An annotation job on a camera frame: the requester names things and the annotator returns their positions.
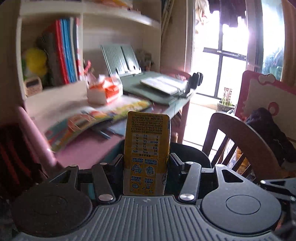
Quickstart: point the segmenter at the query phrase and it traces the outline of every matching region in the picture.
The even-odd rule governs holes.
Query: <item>yellow carton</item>
[[[125,195],[164,194],[170,150],[170,117],[130,111],[124,145]]]

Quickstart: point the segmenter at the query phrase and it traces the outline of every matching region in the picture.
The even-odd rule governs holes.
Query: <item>brown curtain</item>
[[[282,0],[282,6],[285,22],[285,51],[281,81],[289,86],[296,86],[296,8],[288,0]]]

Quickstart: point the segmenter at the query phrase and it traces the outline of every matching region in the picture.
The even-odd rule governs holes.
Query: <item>nutrition facts table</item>
[[[133,133],[132,152],[144,157],[158,157],[159,135]]]

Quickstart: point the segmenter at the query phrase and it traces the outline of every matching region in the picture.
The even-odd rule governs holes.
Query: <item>window pane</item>
[[[263,13],[263,74],[281,79],[284,61],[285,24],[281,0],[262,0]]]
[[[193,56],[192,72],[201,72],[203,74],[202,84],[196,89],[197,93],[214,96],[218,65],[219,55],[217,54],[198,52]]]
[[[218,90],[218,97],[222,98],[224,87],[231,88],[231,99],[233,104],[237,104],[242,83],[242,74],[246,70],[246,62],[243,60],[223,57],[221,78]]]
[[[223,24],[222,50],[247,55],[249,31],[245,20],[238,17],[238,27]]]
[[[218,49],[219,22],[219,11],[214,11],[209,18],[209,22],[206,24],[206,26],[204,26],[204,29],[202,29],[200,38],[196,38],[202,41],[203,47]]]

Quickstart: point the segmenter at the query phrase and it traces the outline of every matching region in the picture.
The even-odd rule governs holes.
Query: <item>potted plant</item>
[[[217,103],[217,110],[228,112],[235,108],[235,106],[230,101],[231,92],[232,89],[226,87],[224,88],[223,98]]]

